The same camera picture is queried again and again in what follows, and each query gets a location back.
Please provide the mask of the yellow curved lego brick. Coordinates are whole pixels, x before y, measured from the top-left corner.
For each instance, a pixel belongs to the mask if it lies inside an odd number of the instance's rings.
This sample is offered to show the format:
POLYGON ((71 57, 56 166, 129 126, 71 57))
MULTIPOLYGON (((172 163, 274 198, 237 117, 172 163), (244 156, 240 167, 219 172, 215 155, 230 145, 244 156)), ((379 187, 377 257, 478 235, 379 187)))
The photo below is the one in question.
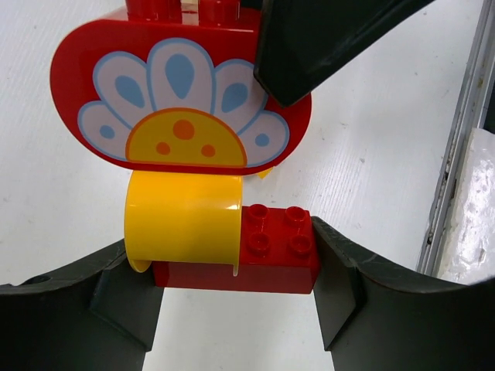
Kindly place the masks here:
POLYGON ((134 171, 125 203, 125 250, 142 273, 153 262, 226 264, 237 273, 243 179, 134 171))

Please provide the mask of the red rectangular lego brick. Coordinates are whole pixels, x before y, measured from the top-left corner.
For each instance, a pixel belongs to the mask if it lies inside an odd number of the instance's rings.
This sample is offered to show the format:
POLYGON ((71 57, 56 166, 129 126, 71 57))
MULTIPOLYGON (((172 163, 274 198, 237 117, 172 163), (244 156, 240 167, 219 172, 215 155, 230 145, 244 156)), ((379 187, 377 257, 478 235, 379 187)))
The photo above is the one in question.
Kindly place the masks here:
POLYGON ((310 214, 298 206, 242 209, 237 274, 225 264, 155 262, 162 288, 309 294, 320 262, 310 214))

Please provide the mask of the red flower lego brick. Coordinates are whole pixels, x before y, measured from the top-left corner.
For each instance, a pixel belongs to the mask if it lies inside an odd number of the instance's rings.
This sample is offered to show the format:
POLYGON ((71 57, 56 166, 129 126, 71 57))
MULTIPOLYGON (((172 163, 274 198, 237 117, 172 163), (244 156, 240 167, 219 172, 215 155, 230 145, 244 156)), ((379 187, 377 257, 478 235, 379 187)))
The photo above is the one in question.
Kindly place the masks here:
POLYGON ((240 1, 128 1, 59 44, 56 109, 82 145, 121 167, 270 169, 302 140, 312 101, 283 108, 254 78, 260 21, 240 1))

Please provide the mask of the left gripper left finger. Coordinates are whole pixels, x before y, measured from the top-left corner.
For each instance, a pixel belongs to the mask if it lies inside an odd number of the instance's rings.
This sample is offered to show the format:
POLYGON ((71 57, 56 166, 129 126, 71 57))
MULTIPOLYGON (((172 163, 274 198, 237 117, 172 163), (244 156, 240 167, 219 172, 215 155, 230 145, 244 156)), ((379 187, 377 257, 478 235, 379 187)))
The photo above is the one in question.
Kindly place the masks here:
POLYGON ((3 370, 140 370, 163 290, 122 241, 20 285, 1 286, 3 370))

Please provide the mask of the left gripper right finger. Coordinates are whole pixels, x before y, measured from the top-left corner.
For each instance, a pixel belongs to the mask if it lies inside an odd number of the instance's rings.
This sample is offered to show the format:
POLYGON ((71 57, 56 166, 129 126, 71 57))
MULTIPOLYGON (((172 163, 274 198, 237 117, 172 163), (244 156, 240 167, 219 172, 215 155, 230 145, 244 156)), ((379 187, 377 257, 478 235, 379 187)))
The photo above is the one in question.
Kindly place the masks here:
POLYGON ((320 218, 313 288, 336 370, 492 370, 494 281, 456 284, 402 267, 320 218))

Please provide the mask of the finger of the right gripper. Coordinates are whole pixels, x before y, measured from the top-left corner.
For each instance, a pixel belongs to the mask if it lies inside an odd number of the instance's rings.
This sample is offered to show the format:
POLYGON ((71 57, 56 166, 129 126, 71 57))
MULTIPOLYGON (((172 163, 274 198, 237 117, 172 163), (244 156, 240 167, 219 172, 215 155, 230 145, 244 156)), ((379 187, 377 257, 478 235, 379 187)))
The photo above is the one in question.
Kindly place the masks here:
POLYGON ((430 0, 255 1, 254 77, 282 107, 309 95, 430 0))

